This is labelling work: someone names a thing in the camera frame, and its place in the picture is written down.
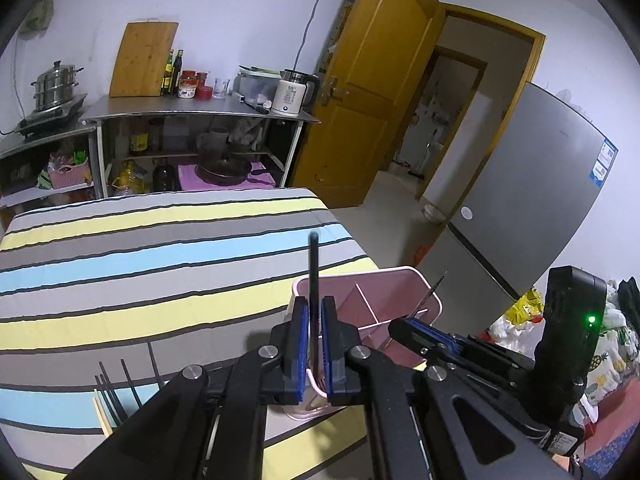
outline refrigerator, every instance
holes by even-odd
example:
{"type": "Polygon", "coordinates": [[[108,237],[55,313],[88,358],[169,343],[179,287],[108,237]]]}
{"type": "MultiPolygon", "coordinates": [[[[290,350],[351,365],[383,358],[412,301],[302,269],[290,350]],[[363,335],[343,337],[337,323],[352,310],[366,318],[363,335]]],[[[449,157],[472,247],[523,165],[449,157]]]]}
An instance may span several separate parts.
{"type": "Polygon", "coordinates": [[[438,288],[444,332],[477,334],[552,265],[595,202],[618,150],[527,83],[500,141],[418,270],[438,288]]]}

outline refrigerator label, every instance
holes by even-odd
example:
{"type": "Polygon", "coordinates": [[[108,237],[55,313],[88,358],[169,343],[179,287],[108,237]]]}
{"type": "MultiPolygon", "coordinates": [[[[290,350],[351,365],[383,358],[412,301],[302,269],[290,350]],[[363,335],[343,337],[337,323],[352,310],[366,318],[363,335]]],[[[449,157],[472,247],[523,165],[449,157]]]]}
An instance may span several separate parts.
{"type": "Polygon", "coordinates": [[[613,157],[616,155],[618,149],[613,145],[609,139],[604,139],[602,147],[600,149],[600,155],[598,155],[598,162],[605,168],[609,169],[613,161],[613,157]]]}
{"type": "Polygon", "coordinates": [[[599,161],[596,160],[596,163],[593,165],[593,169],[591,170],[591,174],[589,178],[593,180],[598,186],[602,186],[604,182],[604,177],[607,175],[607,168],[605,168],[599,161]]]}

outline yellow plastic bag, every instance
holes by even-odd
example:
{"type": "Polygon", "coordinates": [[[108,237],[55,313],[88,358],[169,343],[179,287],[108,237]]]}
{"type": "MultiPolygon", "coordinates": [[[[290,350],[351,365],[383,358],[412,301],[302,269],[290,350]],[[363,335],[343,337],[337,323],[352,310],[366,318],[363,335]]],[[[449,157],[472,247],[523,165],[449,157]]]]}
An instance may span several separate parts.
{"type": "Polygon", "coordinates": [[[511,324],[520,325],[543,313],[545,306],[535,288],[530,288],[513,306],[504,313],[511,324]]]}

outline pink mat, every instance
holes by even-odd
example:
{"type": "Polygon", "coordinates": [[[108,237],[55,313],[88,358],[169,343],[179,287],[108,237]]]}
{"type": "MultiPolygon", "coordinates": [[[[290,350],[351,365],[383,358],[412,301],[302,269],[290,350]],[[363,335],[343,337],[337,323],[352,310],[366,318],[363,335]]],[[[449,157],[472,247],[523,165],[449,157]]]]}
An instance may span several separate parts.
{"type": "MultiPolygon", "coordinates": [[[[252,162],[251,170],[264,170],[264,166],[260,162],[252,162]]],[[[178,179],[183,191],[208,191],[211,189],[271,189],[276,187],[273,177],[269,173],[260,175],[250,175],[252,180],[260,182],[244,181],[235,186],[216,186],[208,184],[196,175],[196,164],[181,164],[178,166],[178,179]]]]}

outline wooden cutting board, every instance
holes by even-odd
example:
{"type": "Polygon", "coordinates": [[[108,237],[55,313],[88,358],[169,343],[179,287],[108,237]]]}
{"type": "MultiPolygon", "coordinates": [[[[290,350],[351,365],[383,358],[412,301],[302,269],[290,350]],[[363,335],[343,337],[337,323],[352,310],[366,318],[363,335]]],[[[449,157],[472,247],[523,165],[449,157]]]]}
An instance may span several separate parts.
{"type": "Polygon", "coordinates": [[[110,97],[160,95],[175,22],[127,23],[111,76],[110,97]]]}

